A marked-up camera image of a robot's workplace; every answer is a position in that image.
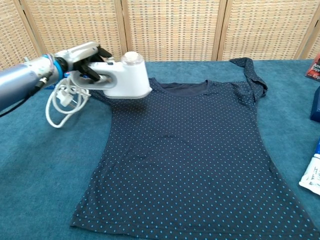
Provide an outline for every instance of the white power cord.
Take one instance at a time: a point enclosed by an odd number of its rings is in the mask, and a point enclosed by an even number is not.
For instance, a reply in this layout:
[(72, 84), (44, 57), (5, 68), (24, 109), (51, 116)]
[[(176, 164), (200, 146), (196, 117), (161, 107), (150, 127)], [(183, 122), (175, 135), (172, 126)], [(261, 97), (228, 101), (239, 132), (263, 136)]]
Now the white power cord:
[[(88, 89), (80, 88), (75, 86), (74, 84), (71, 85), (71, 82), (73, 83), (73, 77), (74, 74), (70, 73), (70, 76), (67, 78), (62, 79), (54, 88), (53, 92), (49, 96), (49, 99), (45, 106), (45, 117), (49, 124), (53, 126), (54, 128), (62, 128), (62, 126), (67, 122), (67, 120), (76, 112), (80, 111), (87, 103), (89, 97), (91, 96), (89, 94)], [(77, 102), (73, 100), (74, 95), (78, 94)], [(60, 99), (60, 104), (64, 107), (68, 106), (71, 101), (76, 103), (76, 106), (74, 109), (70, 111), (62, 110), (58, 104), (57, 104), (57, 98)], [(51, 102), (54, 106), (54, 108), (62, 114), (65, 114), (66, 116), (63, 118), (63, 120), (59, 124), (55, 124), (51, 118), (50, 118), (50, 105)]]

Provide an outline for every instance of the wicker panel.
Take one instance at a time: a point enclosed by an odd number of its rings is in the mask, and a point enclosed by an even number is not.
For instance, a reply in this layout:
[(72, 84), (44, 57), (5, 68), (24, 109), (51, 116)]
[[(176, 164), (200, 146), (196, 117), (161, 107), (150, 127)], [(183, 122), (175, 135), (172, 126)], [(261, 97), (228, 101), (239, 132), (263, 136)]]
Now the wicker panel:
[(319, 0), (233, 0), (222, 60), (293, 59)]
[(0, 70), (37, 57), (22, 17), (12, 0), (0, 1)]
[(211, 60), (219, 0), (126, 2), (129, 50), (141, 53), (147, 61)]
[(124, 52), (115, 1), (118, 0), (24, 0), (49, 53), (95, 41), (119, 58)]
[(318, 53), (320, 53), (320, 35), (316, 38), (307, 58), (314, 59)]

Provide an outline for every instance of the wooden frame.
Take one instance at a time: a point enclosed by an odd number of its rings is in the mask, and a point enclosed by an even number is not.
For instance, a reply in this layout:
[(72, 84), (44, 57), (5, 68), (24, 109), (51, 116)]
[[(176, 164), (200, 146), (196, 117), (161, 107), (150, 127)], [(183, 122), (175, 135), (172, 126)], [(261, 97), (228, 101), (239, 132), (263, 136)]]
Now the wooden frame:
[(125, 39), (126, 39), (127, 50), (133, 51), (131, 27), (130, 27), (130, 19), (129, 19), (129, 7), (128, 7), (127, 0), (122, 0), (122, 12), (123, 12), (124, 30), (125, 30)]
[(225, 11), (224, 11), (224, 15), (223, 15), (223, 24), (221, 27), (220, 41), (219, 41), (218, 52), (217, 52), (217, 57), (216, 57), (217, 61), (221, 61), (223, 58), (224, 45), (225, 45), (225, 40), (226, 40), (226, 36), (227, 36), (227, 29), (228, 29), (232, 4), (233, 4), (233, 0), (226, 1)]
[(126, 30), (123, 16), (123, 6), (122, 2), (119, 0), (114, 0), (115, 10), (116, 10), (116, 21), (118, 23), (118, 31), (120, 37), (120, 45), (122, 53), (125, 54), (128, 51), (127, 38), (126, 38)]
[(232, 2), (232, 0), (220, 0), (218, 18), (217, 18), (216, 27), (215, 27), (211, 61), (218, 60), (218, 52), (219, 52), (219, 45), (220, 45), (221, 36), (222, 36), (222, 29), (223, 29), (224, 21), (226, 19), (226, 16), (225, 16), (226, 10), (227, 10), (226, 7), (227, 7), (227, 4), (229, 4), (229, 2)]
[(36, 23), (34, 21), (34, 18), (33, 18), (32, 14), (31, 14), (31, 12), (30, 12), (28, 4), (26, 3), (26, 0), (20, 0), (20, 2), (21, 2), (21, 5), (23, 7), (23, 10), (25, 12), (25, 15), (27, 17), (27, 20), (28, 20), (28, 22), (30, 24), (31, 30), (34, 33), (35, 40), (36, 40), (36, 42), (37, 42), (37, 44), (39, 46), (41, 54), (47, 53), (48, 52), (47, 48), (46, 48), (46, 46), (44, 44), (44, 41), (41, 38), (41, 35), (40, 35), (39, 31), (38, 31), (37, 25), (36, 25)]
[(317, 31), (315, 29), (315, 25), (319, 19), (320, 19), (320, 3), (315, 11), (315, 14), (312, 17), (312, 20), (310, 22), (308, 29), (306, 30), (303, 40), (300, 43), (300, 46), (295, 53), (295, 56), (294, 56), (295, 59), (306, 59), (308, 57), (309, 51), (311, 50), (317, 38), (314, 34), (315, 34), (315, 31)]
[(35, 36), (33, 34), (33, 31), (32, 31), (32, 29), (31, 29), (31, 27), (30, 27), (30, 25), (28, 23), (28, 20), (27, 20), (25, 14), (24, 14), (24, 12), (23, 12), (23, 10), (21, 8), (19, 0), (12, 0), (12, 1), (13, 1), (14, 5), (15, 5), (16, 10), (19, 13), (21, 21), (22, 21), (22, 23), (24, 25), (24, 28), (25, 28), (26, 32), (28, 33), (28, 36), (30, 38), (30, 41), (31, 41), (33, 47), (34, 47), (34, 50), (35, 50), (36, 54), (38, 56), (40, 56), (41, 55), (41, 48), (39, 47), (39, 45), (37, 43), (37, 40), (36, 40), (36, 38), (35, 38)]

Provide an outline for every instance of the blue box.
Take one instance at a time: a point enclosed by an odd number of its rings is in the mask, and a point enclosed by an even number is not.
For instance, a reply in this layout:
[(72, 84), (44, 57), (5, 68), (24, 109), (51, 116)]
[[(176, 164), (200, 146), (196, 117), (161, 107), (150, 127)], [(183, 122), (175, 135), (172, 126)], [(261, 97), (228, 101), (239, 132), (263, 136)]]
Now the blue box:
[(320, 87), (314, 93), (310, 119), (320, 122)]

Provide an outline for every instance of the t-shirt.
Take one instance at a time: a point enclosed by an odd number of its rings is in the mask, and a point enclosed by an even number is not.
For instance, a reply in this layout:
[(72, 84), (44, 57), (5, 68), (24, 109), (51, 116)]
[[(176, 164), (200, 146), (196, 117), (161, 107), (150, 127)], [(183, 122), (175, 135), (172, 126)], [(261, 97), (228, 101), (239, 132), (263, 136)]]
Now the t-shirt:
[(70, 225), (156, 240), (316, 240), (319, 231), (262, 142), (267, 92), (247, 81), (160, 83), (141, 99), (109, 99), (110, 135)]

